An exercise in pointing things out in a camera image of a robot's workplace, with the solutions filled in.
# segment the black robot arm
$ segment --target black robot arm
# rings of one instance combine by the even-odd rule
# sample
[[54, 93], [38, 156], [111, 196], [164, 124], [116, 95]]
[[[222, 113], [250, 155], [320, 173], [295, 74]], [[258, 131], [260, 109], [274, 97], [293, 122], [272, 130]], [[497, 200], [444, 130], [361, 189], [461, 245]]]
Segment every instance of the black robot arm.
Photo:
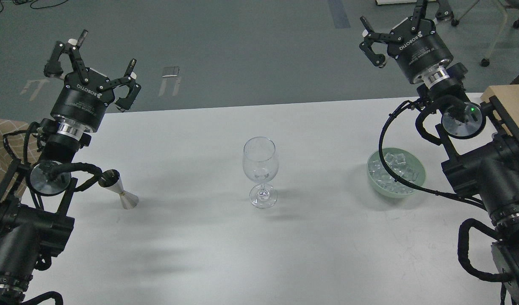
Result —
[[[50, 113], [53, 119], [33, 122], [25, 131], [24, 160], [6, 147], [13, 161], [0, 182], [0, 305], [21, 304], [33, 270], [48, 269], [52, 257], [64, 250], [75, 223], [74, 218], [67, 216], [73, 194], [85, 191], [102, 176], [101, 169], [93, 164], [73, 163], [75, 153], [89, 145], [88, 133], [98, 130], [106, 108], [114, 102], [114, 88], [129, 88], [127, 96], [117, 102], [120, 110], [128, 110], [141, 89], [133, 72], [135, 59], [129, 63], [124, 77], [113, 81], [85, 66], [79, 48], [87, 33], [84, 30], [78, 40], [58, 41], [54, 46], [44, 75], [61, 77], [62, 54], [69, 55], [73, 72], [64, 77], [64, 88]], [[41, 151], [34, 164], [27, 160], [30, 135], [37, 138]], [[77, 186], [78, 180], [71, 174], [76, 171], [88, 172], [92, 177]], [[35, 207], [22, 204], [16, 195], [23, 181]], [[58, 194], [62, 194], [58, 210], [45, 211], [42, 197]], [[61, 295], [53, 291], [22, 304], [36, 305], [47, 299], [62, 304]]]
[[[438, 3], [440, 8], [436, 19], [451, 19], [453, 14], [447, 1]], [[375, 33], [370, 23], [362, 17], [368, 33], [360, 48], [374, 66], [383, 67], [386, 57], [375, 54], [370, 46], [374, 42], [387, 44], [388, 56], [396, 60], [408, 81], [423, 82], [417, 88], [418, 100], [407, 101], [390, 114], [380, 135], [379, 150], [387, 127], [397, 115], [408, 108], [419, 110], [416, 129], [427, 141], [443, 145], [449, 160], [441, 166], [455, 194], [412, 185], [389, 170], [381, 154], [380, 159], [387, 172], [404, 185], [470, 203], [488, 212], [494, 230], [475, 219], [467, 220], [459, 228], [459, 262], [467, 272], [481, 280], [502, 282], [501, 296], [505, 297], [506, 291], [509, 291], [513, 303], [519, 304], [519, 124], [505, 107], [505, 102], [513, 101], [507, 98], [501, 103], [497, 96], [491, 96], [480, 105], [470, 102], [462, 83], [466, 68], [462, 64], [448, 68], [453, 56], [436, 33], [434, 22], [425, 18], [426, 7], [427, 2], [419, 0], [413, 15], [386, 34]], [[436, 126], [438, 137], [423, 127], [424, 120], [437, 112], [442, 116], [441, 124]], [[497, 130], [493, 141], [466, 154], [459, 154], [451, 138], [470, 139], [478, 135], [486, 119]], [[481, 199], [472, 197], [474, 195], [480, 195]], [[468, 232], [471, 228], [496, 240], [491, 249], [498, 274], [480, 272], [470, 264]]]

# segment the glass base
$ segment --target glass base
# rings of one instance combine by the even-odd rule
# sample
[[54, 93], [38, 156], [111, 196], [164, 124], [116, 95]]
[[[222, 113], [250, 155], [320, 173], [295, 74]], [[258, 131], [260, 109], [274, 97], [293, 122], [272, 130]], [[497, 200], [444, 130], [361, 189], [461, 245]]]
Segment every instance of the glass base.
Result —
[[276, 203], [278, 193], [272, 185], [263, 184], [265, 189], [261, 189], [262, 185], [256, 185], [250, 191], [250, 201], [257, 208], [270, 208]]

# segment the green bowl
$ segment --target green bowl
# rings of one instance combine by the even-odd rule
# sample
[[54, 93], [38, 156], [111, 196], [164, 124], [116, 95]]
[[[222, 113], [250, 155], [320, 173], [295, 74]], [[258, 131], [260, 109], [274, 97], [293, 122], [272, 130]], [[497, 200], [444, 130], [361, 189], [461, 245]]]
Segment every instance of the green bowl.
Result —
[[[416, 181], [412, 182], [412, 183], [414, 183], [417, 186], [423, 186], [423, 184], [425, 183], [425, 178], [426, 178], [425, 168], [423, 167], [423, 164], [414, 155], [410, 154], [406, 150], [402, 150], [400, 148], [394, 148], [394, 147], [383, 148], [383, 155], [385, 156], [385, 155], [387, 155], [387, 153], [392, 153], [393, 155], [401, 154], [401, 153], [404, 154], [405, 158], [406, 158], [407, 166], [409, 166], [415, 172], [418, 173]], [[372, 174], [369, 170], [370, 164], [372, 162], [374, 162], [375, 160], [378, 160], [378, 161], [380, 160], [380, 154], [378, 153], [378, 151], [375, 151], [375, 153], [372, 154], [370, 156], [370, 158], [368, 159], [368, 161], [366, 163], [366, 174], [368, 175], [368, 180], [370, 181], [370, 184], [372, 185], [373, 189], [375, 189], [378, 193], [380, 193], [386, 197], [389, 197], [389, 198], [401, 199], [401, 198], [408, 197], [417, 192], [414, 189], [413, 191], [411, 191], [411, 193], [407, 193], [407, 194], [395, 193], [393, 191], [389, 191], [389, 190], [385, 189], [384, 187], [378, 185], [378, 183], [376, 183], [375, 179], [372, 177]]]

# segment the wine glass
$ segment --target wine glass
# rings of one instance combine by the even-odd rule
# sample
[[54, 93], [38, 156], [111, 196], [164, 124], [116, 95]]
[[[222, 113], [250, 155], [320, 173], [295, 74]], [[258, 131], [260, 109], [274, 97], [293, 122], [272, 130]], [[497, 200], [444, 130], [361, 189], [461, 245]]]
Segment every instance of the wine glass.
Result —
[[250, 201], [257, 208], [270, 208], [276, 203], [278, 193], [271, 181], [278, 172], [278, 156], [276, 147], [271, 139], [255, 137], [244, 145], [242, 168], [246, 176], [258, 183], [250, 191]]

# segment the wooden block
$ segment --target wooden block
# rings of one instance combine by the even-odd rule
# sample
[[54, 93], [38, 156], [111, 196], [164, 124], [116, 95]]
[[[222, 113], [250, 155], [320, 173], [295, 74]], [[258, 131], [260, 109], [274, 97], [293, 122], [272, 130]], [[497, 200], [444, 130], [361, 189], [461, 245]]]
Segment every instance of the wooden block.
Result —
[[496, 95], [502, 106], [519, 127], [519, 85], [489, 86], [482, 94], [482, 101], [488, 103], [489, 98]]

